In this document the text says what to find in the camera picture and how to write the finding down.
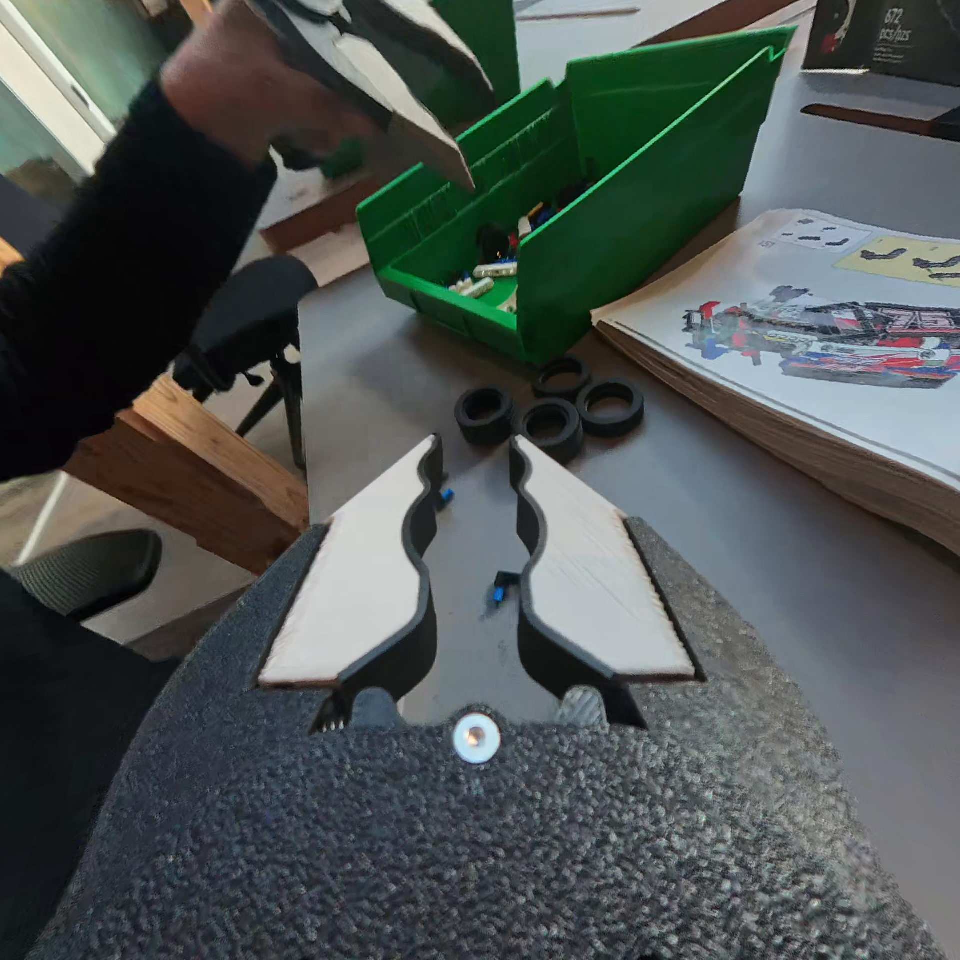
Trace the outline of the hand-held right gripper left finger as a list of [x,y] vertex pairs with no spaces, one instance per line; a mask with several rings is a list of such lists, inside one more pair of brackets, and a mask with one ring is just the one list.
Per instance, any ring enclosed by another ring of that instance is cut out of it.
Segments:
[[394,701],[430,672],[437,621],[425,553],[437,533],[443,442],[428,435],[320,527],[320,540],[259,667],[261,690]]

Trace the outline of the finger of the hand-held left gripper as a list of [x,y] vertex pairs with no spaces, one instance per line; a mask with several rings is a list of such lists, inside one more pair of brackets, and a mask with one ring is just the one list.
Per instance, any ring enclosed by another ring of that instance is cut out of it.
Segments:
[[336,67],[351,100],[379,133],[446,181],[474,191],[474,176],[456,141],[370,42],[338,39]]
[[417,91],[427,89],[433,70],[483,111],[496,106],[494,86],[479,59],[429,2],[352,1],[351,25],[404,79],[418,74]]

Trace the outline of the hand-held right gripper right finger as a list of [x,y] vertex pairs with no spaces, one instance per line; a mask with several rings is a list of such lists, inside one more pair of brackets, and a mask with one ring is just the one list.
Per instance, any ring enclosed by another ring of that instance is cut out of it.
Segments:
[[517,647],[527,674],[563,700],[596,690],[634,707],[630,688],[697,680],[697,658],[626,514],[520,435],[510,440],[519,578]]

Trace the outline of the green storage bin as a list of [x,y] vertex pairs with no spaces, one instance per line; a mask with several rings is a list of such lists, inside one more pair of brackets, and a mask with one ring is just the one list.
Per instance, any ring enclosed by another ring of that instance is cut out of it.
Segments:
[[[413,78],[403,78],[416,99],[438,120],[450,137],[467,130],[487,114],[503,106],[521,90],[518,43],[513,2],[509,1],[438,1],[429,2],[433,9],[457,33],[479,60],[496,96],[491,110],[460,95],[458,85],[442,73],[431,70],[426,90],[415,89]],[[330,154],[315,161],[321,174],[337,179],[365,165],[382,174],[400,174],[417,162],[386,134],[365,140],[342,141]]]
[[[745,184],[796,30],[745,30],[570,61],[459,137],[476,190],[418,164],[357,218],[383,292],[442,327],[539,365],[636,290]],[[565,186],[597,181],[521,243],[517,281],[450,293],[486,222],[513,226]]]

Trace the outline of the person's left forearm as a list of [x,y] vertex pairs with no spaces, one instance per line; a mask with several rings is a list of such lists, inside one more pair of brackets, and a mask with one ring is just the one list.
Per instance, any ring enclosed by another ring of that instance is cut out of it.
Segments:
[[156,81],[51,234],[1,281],[1,479],[63,467],[186,348],[276,180]]

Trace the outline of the grey desk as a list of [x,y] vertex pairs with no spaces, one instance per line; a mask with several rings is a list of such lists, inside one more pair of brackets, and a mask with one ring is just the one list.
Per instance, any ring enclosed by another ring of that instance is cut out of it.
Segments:
[[[872,78],[804,77],[810,2],[796,23],[740,206],[726,210],[670,271],[765,210],[831,212],[898,233],[956,237],[954,143],[804,115],[810,102],[936,115],[956,89]],[[517,602],[490,608],[498,570],[527,559],[505,447],[463,440],[463,391],[501,385],[528,402],[523,366],[471,345],[381,291],[370,268],[300,307],[303,436],[311,520],[321,522],[432,432],[454,490],[427,563],[438,655],[402,705],[413,722],[481,702],[545,719],[555,700],[523,672]],[[594,332],[576,344],[600,377],[634,378],[642,426],[589,440],[574,474],[641,518],[740,617],[798,684],[839,751],[881,861],[958,957],[958,570],[896,527],[770,456],[629,363]]]

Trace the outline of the person's left hand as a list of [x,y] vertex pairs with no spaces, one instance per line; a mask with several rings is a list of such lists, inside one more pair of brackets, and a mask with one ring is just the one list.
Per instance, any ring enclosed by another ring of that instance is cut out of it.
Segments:
[[288,138],[324,153],[378,132],[361,110],[292,68],[244,1],[221,2],[165,63],[160,86],[194,131],[250,169]]

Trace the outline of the pile of loose bricks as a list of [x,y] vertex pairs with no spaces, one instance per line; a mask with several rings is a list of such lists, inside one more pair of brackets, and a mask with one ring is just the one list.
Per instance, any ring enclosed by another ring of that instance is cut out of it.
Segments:
[[497,282],[516,282],[522,242],[545,227],[596,184],[597,180],[589,176],[576,180],[518,216],[514,225],[481,223],[474,234],[477,262],[453,275],[447,285],[448,292],[478,300],[494,291]]

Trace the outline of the black rubber toy tyre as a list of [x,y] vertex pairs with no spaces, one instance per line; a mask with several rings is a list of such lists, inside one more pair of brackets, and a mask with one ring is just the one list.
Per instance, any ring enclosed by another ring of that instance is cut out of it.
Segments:
[[589,364],[573,354],[563,354],[542,364],[532,382],[534,396],[539,399],[560,399],[575,404],[593,381]]
[[470,444],[491,447],[513,434],[515,402],[500,387],[487,385],[465,391],[454,407],[454,418]]
[[582,388],[575,406],[588,436],[615,439],[632,432],[644,417],[640,387],[623,377],[598,379]]
[[518,435],[561,465],[568,464],[582,450],[585,431],[581,415],[570,401],[543,398],[520,417]]

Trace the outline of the open instruction booklet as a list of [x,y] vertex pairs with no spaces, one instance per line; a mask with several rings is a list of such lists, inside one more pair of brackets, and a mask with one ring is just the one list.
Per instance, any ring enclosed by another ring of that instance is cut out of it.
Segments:
[[958,554],[958,238],[772,209],[591,320],[763,450]]

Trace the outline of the black car set box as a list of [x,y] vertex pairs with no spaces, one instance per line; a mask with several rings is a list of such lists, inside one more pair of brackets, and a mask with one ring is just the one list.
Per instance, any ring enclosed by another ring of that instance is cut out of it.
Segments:
[[957,1],[819,1],[802,69],[959,85]]

